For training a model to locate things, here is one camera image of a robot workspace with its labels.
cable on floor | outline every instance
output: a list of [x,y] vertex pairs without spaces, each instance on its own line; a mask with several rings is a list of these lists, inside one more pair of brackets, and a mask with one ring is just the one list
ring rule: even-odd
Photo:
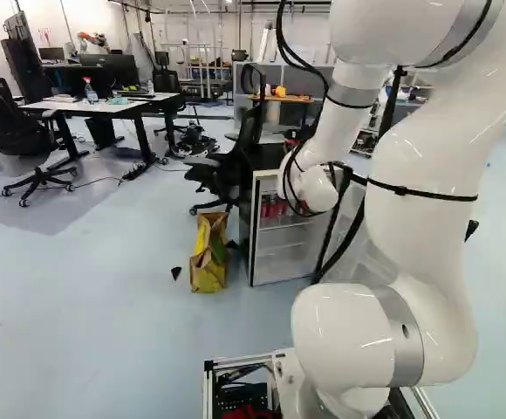
[[[72,185],[72,186],[75,189],[84,188],[85,186],[89,186],[89,185],[92,185],[92,184],[97,183],[97,182],[102,182],[102,181],[105,181],[107,179],[114,179],[114,180],[118,181],[118,184],[117,184],[118,187],[121,185],[121,183],[124,182],[124,180],[120,179],[119,177],[105,176],[105,177],[100,177],[99,179],[94,179],[93,181],[89,181],[87,183],[81,183],[80,185]],[[44,186],[43,188],[37,188],[36,190],[46,190],[46,189],[65,189],[65,186]],[[11,191],[10,196],[14,196],[14,195],[20,195],[20,192],[18,192],[18,191],[17,192],[12,192]],[[0,198],[5,198],[5,197],[8,197],[8,196],[0,195]]]
[[171,169],[171,168],[163,168],[162,166],[159,166],[156,163],[154,164],[154,167],[155,168],[159,168],[163,172],[187,172],[187,171],[189,171],[188,168],[173,168],[173,169]]

red can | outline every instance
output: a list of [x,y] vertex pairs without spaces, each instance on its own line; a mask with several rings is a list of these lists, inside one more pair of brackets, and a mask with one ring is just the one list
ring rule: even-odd
[[267,197],[263,196],[261,198],[261,218],[265,218],[268,216],[269,206],[267,205]]

desk leg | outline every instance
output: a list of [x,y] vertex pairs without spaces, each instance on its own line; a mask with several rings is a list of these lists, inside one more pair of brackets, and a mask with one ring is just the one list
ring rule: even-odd
[[302,125],[300,126],[300,130],[303,132],[305,128],[305,120],[307,119],[307,110],[309,109],[309,105],[304,103],[304,112],[302,114]]
[[145,131],[145,125],[142,122],[142,118],[139,116],[133,120],[134,127],[137,130],[137,140],[139,141],[140,151],[142,153],[142,160],[147,164],[153,164],[156,160],[156,155],[150,150],[150,144],[148,144],[147,132]]
[[63,143],[65,144],[65,148],[67,149],[67,153],[69,153],[69,157],[61,159],[60,161],[53,163],[51,166],[48,166],[48,170],[54,170],[56,168],[60,168],[65,164],[73,163],[77,161],[80,157],[90,154],[90,151],[83,150],[78,151],[77,145],[75,144],[74,139],[72,138],[71,131],[69,130],[69,126],[67,125],[67,121],[65,120],[65,116],[60,113],[55,121],[58,124],[59,132],[61,133],[61,137],[63,138]]
[[175,149],[174,114],[165,112],[164,122],[166,123],[166,137],[168,138],[168,151],[166,152],[166,157],[169,157]]

paper bag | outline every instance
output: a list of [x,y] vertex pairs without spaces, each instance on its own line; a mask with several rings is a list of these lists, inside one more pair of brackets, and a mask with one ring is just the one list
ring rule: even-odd
[[195,253],[190,258],[191,291],[219,292],[226,287],[228,214],[199,214]]

white desk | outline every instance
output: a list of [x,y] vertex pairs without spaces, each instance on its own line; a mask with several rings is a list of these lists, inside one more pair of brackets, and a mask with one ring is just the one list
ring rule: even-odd
[[130,101],[126,105],[110,105],[105,102],[100,103],[86,103],[84,101],[66,103],[56,102],[53,100],[42,100],[41,102],[30,103],[29,105],[21,106],[21,109],[33,109],[33,110],[54,110],[54,111],[65,111],[68,113],[119,113],[129,109],[136,108],[137,106],[145,105],[146,100]]
[[63,141],[69,152],[69,158],[61,161],[59,164],[64,165],[71,161],[76,161],[83,155],[80,153],[74,141],[72,140],[71,131],[65,121],[65,114],[83,117],[101,117],[111,120],[132,120],[134,122],[135,130],[137,132],[137,140],[139,141],[140,151],[142,153],[142,160],[149,167],[156,161],[156,156],[152,153],[150,145],[148,144],[147,133],[142,122],[142,109],[150,103],[150,100],[130,101],[126,105],[111,105],[105,102],[90,104],[85,101],[74,103],[55,102],[52,100],[42,100],[41,102],[30,103],[29,105],[20,106],[20,109],[25,111],[58,111],[54,115],[55,121],[58,123],[59,131],[63,137]]

